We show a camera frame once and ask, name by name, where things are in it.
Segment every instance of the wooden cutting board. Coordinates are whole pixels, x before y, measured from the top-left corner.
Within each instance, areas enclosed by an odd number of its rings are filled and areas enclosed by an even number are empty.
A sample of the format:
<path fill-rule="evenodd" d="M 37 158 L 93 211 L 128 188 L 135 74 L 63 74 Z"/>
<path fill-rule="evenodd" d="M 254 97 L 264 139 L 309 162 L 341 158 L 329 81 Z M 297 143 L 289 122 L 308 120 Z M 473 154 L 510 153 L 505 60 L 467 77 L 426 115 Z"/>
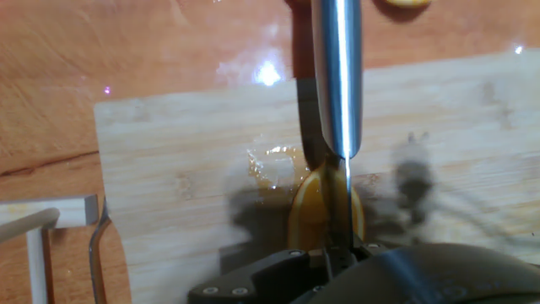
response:
<path fill-rule="evenodd" d="M 352 161 L 366 237 L 540 263 L 539 83 L 537 50 L 366 71 Z M 96 106 L 133 303 L 183 302 L 195 284 L 286 246 L 294 192 L 324 153 L 317 111 L 312 79 Z M 410 133 L 421 142 L 407 144 Z M 435 181 L 416 226 L 393 183 L 407 158 Z"/>

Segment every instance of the wooden surface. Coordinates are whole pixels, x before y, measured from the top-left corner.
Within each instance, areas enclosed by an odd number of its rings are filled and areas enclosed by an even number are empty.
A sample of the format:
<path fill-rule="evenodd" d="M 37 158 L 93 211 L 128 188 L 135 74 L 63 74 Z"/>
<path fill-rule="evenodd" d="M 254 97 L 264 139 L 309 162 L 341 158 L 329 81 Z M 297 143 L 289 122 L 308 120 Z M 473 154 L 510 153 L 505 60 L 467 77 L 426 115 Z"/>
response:
<path fill-rule="evenodd" d="M 363 148 L 351 171 L 373 210 L 366 235 L 399 245 L 464 242 L 540 262 L 533 235 L 540 231 L 540 51 L 364 75 Z M 305 79 L 96 106 L 105 193 L 133 303 L 184 302 L 190 287 L 227 263 L 286 248 L 304 154 L 324 151 L 308 128 L 317 113 L 315 85 Z M 429 135 L 418 152 L 402 146 L 410 133 Z M 436 184 L 422 202 L 426 220 L 413 229 L 392 181 L 396 164 L 409 160 L 430 166 Z M 401 233 L 377 228 L 384 219 Z M 254 244 L 264 245 L 253 252 Z"/>
<path fill-rule="evenodd" d="M 269 62 L 281 79 L 312 76 L 309 11 L 291 4 L 293 13 L 281 1 L 2 1 L 0 200 L 102 197 L 95 102 L 262 82 Z M 367 68 L 540 46 L 536 0 L 363 6 Z M 92 302 L 91 232 L 51 235 L 57 303 Z M 103 242 L 109 302 L 130 302 L 113 226 Z M 30 302 L 24 238 L 0 246 L 0 278 L 0 302 Z"/>

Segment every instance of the fruit slice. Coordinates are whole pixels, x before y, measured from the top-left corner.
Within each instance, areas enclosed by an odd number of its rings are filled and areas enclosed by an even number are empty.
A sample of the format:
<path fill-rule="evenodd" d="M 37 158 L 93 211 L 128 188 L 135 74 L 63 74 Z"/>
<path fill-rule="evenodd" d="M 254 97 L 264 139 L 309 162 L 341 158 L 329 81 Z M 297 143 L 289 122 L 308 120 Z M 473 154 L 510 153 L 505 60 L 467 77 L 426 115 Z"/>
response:
<path fill-rule="evenodd" d="M 397 5 L 402 8 L 416 8 L 424 6 L 431 2 L 431 0 L 387 0 L 389 3 Z"/>
<path fill-rule="evenodd" d="M 329 187 L 337 191 L 340 202 L 345 203 L 347 192 L 345 180 L 335 169 L 322 166 L 313 171 L 300 185 L 293 200 L 289 214 L 289 248 L 310 251 L 321 248 L 327 239 L 327 227 L 330 220 L 328 207 L 325 205 L 325 192 Z M 364 213 L 360 197 L 353 189 L 353 230 L 364 238 Z"/>

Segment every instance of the knife blade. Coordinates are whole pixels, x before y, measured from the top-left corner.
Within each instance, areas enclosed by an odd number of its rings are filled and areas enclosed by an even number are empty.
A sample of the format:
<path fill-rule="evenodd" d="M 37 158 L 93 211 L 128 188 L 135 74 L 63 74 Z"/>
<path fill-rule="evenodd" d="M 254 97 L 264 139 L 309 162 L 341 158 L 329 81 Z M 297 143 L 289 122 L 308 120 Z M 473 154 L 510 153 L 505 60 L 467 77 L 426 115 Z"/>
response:
<path fill-rule="evenodd" d="M 350 160 L 330 152 L 321 177 L 321 191 L 330 215 L 329 244 L 350 248 L 354 243 Z"/>
<path fill-rule="evenodd" d="M 311 0 L 311 7 L 322 135 L 333 152 L 321 189 L 330 213 L 332 242 L 352 247 L 350 161 L 362 139 L 360 1 Z"/>

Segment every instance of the screw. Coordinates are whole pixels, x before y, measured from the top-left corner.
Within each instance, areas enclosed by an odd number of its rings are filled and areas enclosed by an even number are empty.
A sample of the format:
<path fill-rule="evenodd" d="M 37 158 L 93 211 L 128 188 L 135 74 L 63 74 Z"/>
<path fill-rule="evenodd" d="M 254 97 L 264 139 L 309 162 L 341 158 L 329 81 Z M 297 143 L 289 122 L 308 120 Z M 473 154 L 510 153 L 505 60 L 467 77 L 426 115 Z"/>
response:
<path fill-rule="evenodd" d="M 243 295 L 247 295 L 249 291 L 247 290 L 247 288 L 244 288 L 244 287 L 239 287 L 239 288 L 234 288 L 233 289 L 233 295 L 237 295 L 237 296 L 243 296 Z"/>
<path fill-rule="evenodd" d="M 207 287 L 202 290 L 203 294 L 212 295 L 214 293 L 217 293 L 219 291 L 218 287 Z"/>

